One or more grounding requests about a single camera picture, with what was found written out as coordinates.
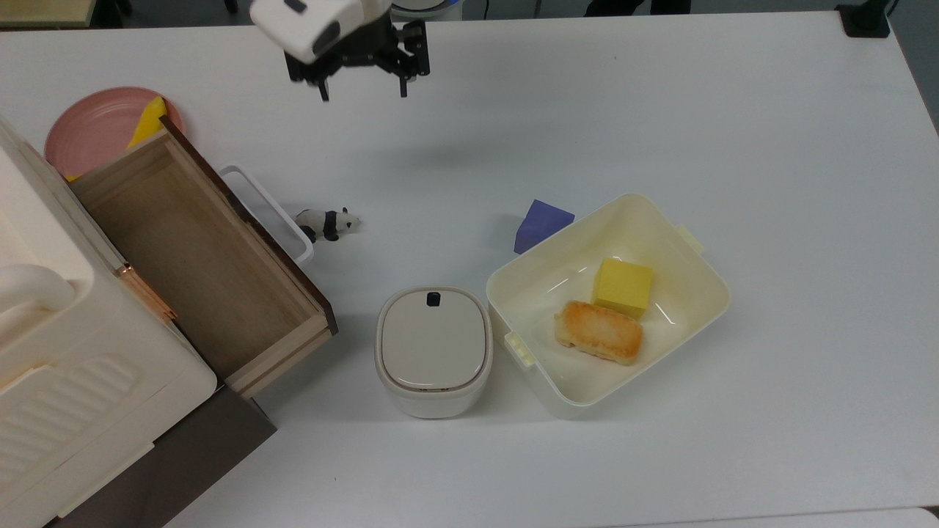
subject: white storage container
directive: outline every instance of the white storage container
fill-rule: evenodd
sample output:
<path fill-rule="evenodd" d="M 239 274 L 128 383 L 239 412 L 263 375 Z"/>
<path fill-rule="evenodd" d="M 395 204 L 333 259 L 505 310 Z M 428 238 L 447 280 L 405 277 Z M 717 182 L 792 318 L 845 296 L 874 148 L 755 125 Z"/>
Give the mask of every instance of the white storage container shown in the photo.
<path fill-rule="evenodd" d="M 413 287 L 381 309 L 375 368 L 395 403 L 418 418 L 451 418 L 479 399 L 492 369 L 483 304 L 457 287 Z"/>
<path fill-rule="evenodd" d="M 0 118 L 0 526 L 65 516 L 215 390 L 134 277 Z"/>
<path fill-rule="evenodd" d="M 589 302 L 605 257 L 653 269 L 639 357 L 617 365 L 568 349 L 554 338 L 554 314 Z M 493 339 L 521 368 L 548 411 L 571 418 L 634 379 L 718 318 L 727 285 L 700 256 L 700 245 L 646 197 L 626 194 L 531 248 L 486 284 Z"/>

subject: wooden drawer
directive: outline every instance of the wooden drawer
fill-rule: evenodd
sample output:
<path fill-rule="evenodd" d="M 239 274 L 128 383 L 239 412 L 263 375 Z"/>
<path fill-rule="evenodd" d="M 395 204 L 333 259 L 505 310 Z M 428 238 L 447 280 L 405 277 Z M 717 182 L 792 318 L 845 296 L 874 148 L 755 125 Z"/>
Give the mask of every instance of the wooden drawer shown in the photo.
<path fill-rule="evenodd" d="M 172 122 L 69 184 L 220 379 L 253 396 L 337 332 L 326 298 Z"/>

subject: panda figurine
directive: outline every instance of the panda figurine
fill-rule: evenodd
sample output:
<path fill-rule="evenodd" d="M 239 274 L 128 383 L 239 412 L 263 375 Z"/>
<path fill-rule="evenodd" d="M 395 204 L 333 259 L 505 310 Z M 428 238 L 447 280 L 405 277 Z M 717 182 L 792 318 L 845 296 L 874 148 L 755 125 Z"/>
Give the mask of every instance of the panda figurine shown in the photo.
<path fill-rule="evenodd" d="M 339 232 L 353 229 L 359 224 L 359 217 L 349 214 L 346 208 L 342 212 L 308 209 L 298 214 L 296 221 L 310 242 L 316 242 L 317 236 L 328 241 L 338 241 Z"/>

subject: yellow sponge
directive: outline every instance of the yellow sponge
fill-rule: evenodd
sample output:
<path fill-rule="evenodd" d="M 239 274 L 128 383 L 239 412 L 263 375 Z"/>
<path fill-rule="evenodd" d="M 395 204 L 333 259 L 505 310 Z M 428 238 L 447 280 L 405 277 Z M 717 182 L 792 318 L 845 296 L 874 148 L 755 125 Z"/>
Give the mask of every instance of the yellow sponge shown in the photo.
<path fill-rule="evenodd" d="M 651 289 L 650 268 L 615 258 L 604 258 L 600 271 L 593 279 L 591 303 L 638 319 L 649 306 Z"/>
<path fill-rule="evenodd" d="M 163 128 L 160 123 L 160 117 L 166 115 L 166 102 L 162 97 L 156 97 L 153 101 L 146 104 L 144 112 L 140 115 L 140 121 L 137 122 L 137 129 L 133 131 L 131 142 L 127 148 L 144 141 L 159 129 Z"/>

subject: yellow cube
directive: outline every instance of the yellow cube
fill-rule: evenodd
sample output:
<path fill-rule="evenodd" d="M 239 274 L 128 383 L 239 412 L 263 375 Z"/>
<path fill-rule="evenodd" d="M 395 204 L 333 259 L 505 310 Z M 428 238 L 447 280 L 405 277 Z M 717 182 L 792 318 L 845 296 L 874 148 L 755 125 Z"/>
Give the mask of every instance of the yellow cube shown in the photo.
<path fill-rule="evenodd" d="M 639 319 L 649 306 L 652 269 L 604 258 L 593 279 L 591 303 Z"/>

